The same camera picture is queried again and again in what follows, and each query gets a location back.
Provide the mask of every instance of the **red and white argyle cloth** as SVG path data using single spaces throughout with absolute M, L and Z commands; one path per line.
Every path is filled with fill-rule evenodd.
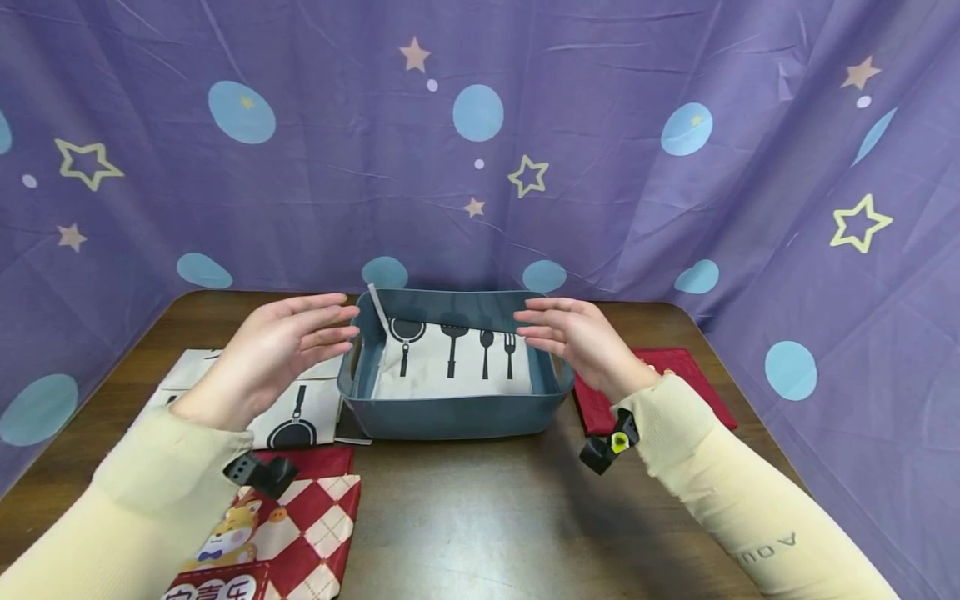
M 162 600 L 328 600 L 340 593 L 360 503 L 352 450 L 259 456 L 293 461 L 298 479 L 276 501 L 241 489 Z

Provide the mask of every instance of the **red placemat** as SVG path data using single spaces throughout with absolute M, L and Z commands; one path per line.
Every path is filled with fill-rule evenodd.
M 686 380 L 694 390 L 710 405 L 720 422 L 730 429 L 736 429 L 736 419 L 707 381 L 707 376 L 697 367 L 696 361 L 686 348 L 649 348 L 635 349 L 634 354 L 658 372 L 669 369 Z M 590 388 L 580 375 L 574 384 L 577 406 L 580 408 L 580 420 L 587 435 L 608 436 L 613 432 L 616 419 L 610 412 L 611 403 L 607 397 Z
M 329 600 L 340 592 L 360 503 L 353 451 L 262 452 L 300 470 L 279 500 L 241 488 L 163 600 Z

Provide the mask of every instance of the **kitchen utensil print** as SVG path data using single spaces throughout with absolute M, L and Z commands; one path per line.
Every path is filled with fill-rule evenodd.
M 483 378 L 490 379 L 490 374 L 487 371 L 487 350 L 490 349 L 490 346 L 493 346 L 493 332 L 489 329 L 480 332 L 480 346 L 483 346 Z
M 516 351 L 516 334 L 503 334 L 503 351 L 507 353 L 507 379 L 514 378 L 514 352 Z
M 450 337 L 450 359 L 446 361 L 446 378 L 453 379 L 456 371 L 457 338 L 467 335 L 469 329 L 459 325 L 440 325 L 440 331 Z
M 423 337 L 424 333 L 426 333 L 426 323 L 390 319 L 390 335 L 398 342 L 403 343 L 403 358 L 400 360 L 401 377 L 407 376 L 407 358 L 410 354 L 410 345 Z
M 306 386 L 301 385 L 297 390 L 297 404 L 294 406 L 293 415 L 271 432 L 267 438 L 267 447 L 302 448 L 317 442 L 317 428 L 309 420 L 300 418 L 305 396 Z

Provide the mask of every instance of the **finger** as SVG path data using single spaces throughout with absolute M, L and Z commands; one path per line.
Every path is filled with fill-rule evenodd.
M 300 354 L 306 361 L 307 369 L 309 369 L 317 363 L 322 363 L 324 360 L 330 360 L 331 358 L 336 358 L 341 354 L 346 354 L 351 348 L 353 348 L 353 344 L 350 342 L 341 342 L 340 344 L 334 344 L 333 346 L 314 346 L 310 349 L 301 351 Z
M 554 356 L 564 357 L 564 352 L 566 351 L 566 344 L 563 342 L 558 342 L 556 340 L 544 340 L 542 338 L 524 338 L 527 342 L 527 346 L 530 348 L 536 348 L 538 350 L 543 350 L 544 352 L 550 352 Z
M 317 310 L 307 310 L 284 319 L 286 326 L 293 330 L 294 335 L 303 337 L 333 324 L 348 321 L 360 314 L 356 306 L 328 306 Z
M 527 308 L 533 310 L 565 310 L 574 313 L 586 313 L 593 306 L 583 300 L 573 298 L 530 298 L 526 301 Z
M 309 350 L 314 346 L 332 346 L 347 340 L 352 340 L 360 334 L 360 328 L 353 325 L 321 329 L 308 333 L 300 339 L 300 349 Z
M 297 296 L 281 300 L 279 303 L 296 315 L 308 310 L 319 310 L 328 306 L 339 306 L 347 301 L 346 294 L 318 294 L 316 296 Z
M 514 313 L 514 319 L 534 325 L 547 325 L 554 329 L 564 329 L 570 322 L 571 314 L 565 310 L 520 310 Z
M 544 325 L 518 327 L 516 329 L 516 335 L 520 335 L 525 338 L 540 338 L 542 340 L 556 340 L 558 342 L 566 342 L 566 336 L 562 331 L 560 331 L 559 329 L 554 329 L 553 327 L 547 327 Z

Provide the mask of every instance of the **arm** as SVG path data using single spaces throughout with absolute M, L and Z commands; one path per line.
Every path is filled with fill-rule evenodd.
M 765 597 L 897 597 L 833 519 L 724 427 L 681 378 L 666 375 L 619 406 L 634 413 L 648 472 Z
M 778 600 L 897 595 L 839 526 L 755 454 L 675 375 L 638 360 L 589 302 L 533 299 L 516 319 L 527 344 L 567 360 L 591 387 L 634 414 L 636 446 L 658 478 L 760 593 Z
M 252 434 L 144 415 L 90 487 L 0 577 L 0 598 L 159 598 L 237 491 L 223 468 Z
M 237 492 L 224 467 L 247 426 L 306 369 L 350 350 L 347 297 L 257 308 L 204 378 L 144 415 L 77 502 L 0 576 L 0 598 L 154 600 L 204 543 Z

